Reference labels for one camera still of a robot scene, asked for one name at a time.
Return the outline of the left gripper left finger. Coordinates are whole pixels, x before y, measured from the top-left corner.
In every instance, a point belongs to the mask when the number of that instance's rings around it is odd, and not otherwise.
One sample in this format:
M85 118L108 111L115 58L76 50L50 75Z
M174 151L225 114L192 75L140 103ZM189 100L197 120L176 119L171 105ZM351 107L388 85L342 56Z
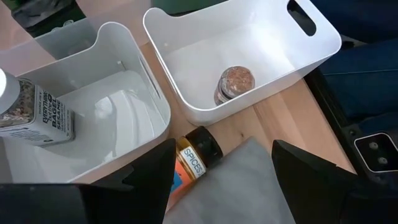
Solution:
M86 224L162 224L176 161L167 139L128 165L81 187Z

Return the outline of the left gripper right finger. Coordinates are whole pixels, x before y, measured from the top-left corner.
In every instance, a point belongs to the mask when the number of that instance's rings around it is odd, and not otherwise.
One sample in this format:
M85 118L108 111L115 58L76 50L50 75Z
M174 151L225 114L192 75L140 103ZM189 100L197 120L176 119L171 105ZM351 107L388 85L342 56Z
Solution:
M283 140L273 141L272 163L296 224L340 224L357 175Z

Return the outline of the small glass spice jar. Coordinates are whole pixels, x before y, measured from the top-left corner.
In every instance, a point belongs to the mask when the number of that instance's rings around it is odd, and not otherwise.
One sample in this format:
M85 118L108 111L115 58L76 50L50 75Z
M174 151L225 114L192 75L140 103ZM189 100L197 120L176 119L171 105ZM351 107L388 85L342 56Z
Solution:
M227 68L220 76L214 93L215 104L221 105L255 87L255 78L251 71L242 66Z

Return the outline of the white bagel seasoning jar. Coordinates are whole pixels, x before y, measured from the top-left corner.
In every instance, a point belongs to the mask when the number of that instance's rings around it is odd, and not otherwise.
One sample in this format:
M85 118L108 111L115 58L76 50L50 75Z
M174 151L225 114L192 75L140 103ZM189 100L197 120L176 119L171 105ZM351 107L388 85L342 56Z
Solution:
M0 68L0 137L44 146L75 138L75 113L26 78Z

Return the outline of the dark green spice tin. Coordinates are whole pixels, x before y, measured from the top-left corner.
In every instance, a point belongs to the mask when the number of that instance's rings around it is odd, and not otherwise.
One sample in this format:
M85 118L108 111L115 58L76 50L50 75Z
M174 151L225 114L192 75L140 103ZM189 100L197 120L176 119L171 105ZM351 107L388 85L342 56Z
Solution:
M76 0L28 0L11 11L11 16L19 25L27 29L68 17L76 10L80 10Z

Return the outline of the orange label spice jar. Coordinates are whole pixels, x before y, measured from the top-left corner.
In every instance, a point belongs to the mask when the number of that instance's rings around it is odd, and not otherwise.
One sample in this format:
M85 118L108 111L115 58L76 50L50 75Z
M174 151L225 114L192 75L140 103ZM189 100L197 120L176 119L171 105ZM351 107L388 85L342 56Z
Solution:
M192 183L223 158L213 135L203 126L177 139L174 179L167 209L170 209Z

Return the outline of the grey cloth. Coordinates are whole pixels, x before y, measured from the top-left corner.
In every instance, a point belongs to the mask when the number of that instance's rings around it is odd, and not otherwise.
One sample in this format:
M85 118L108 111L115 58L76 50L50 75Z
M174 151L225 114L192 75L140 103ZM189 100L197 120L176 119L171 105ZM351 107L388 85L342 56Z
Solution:
M296 224L270 154L249 138L195 182L163 224Z

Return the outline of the light grey plastic bin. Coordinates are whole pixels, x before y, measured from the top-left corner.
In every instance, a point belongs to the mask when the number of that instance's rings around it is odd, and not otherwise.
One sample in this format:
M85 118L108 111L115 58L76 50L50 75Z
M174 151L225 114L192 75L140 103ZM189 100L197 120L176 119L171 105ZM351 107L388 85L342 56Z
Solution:
M169 131L170 106L130 30L103 24L87 49L53 58L38 40L0 51L0 68L31 79L75 112L73 141L30 146L0 138L0 183L92 183Z

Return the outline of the person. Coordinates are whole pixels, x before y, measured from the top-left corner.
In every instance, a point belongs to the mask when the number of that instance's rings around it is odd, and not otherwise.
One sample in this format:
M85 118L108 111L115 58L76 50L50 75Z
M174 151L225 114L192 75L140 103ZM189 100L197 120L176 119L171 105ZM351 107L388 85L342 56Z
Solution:
M398 131L398 0L311 0L360 46L320 67L346 117L362 132Z

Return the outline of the white plastic bin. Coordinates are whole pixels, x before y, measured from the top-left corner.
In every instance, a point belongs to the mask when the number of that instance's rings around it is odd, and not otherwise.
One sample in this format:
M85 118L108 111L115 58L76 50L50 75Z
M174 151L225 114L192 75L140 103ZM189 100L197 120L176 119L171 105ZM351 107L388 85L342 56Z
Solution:
M338 31L310 0L296 0L315 25L308 35L289 14L289 0L227 0L184 16L150 8L144 29L186 118L208 126L298 82L341 47ZM248 68L255 86L216 105L229 67Z

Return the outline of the clear plastic bin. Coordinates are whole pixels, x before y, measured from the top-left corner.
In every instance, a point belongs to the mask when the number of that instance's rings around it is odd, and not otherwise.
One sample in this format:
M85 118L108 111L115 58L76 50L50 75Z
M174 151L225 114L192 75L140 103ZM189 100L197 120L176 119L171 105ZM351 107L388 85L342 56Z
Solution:
M0 50L0 68L20 75L88 49L96 37L97 31L88 19L67 21L47 34Z

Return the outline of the black aluminium table frame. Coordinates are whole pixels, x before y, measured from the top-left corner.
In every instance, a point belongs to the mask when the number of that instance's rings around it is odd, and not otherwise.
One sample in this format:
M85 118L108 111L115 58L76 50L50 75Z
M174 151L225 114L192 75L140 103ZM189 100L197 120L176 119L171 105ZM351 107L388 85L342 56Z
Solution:
M357 123L353 123L346 118L320 69L314 69L305 76L304 80L360 178L371 180L383 187L398 190L398 171L373 172L366 167L365 160L361 157L354 141L366 138L368 135L362 132Z

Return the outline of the black frame corner bracket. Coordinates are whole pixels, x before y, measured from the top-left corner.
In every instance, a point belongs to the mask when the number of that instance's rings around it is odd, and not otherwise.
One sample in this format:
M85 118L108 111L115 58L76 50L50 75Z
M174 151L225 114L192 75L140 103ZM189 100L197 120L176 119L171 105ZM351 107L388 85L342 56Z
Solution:
M354 146L371 172L398 172L398 147L387 133L357 138Z

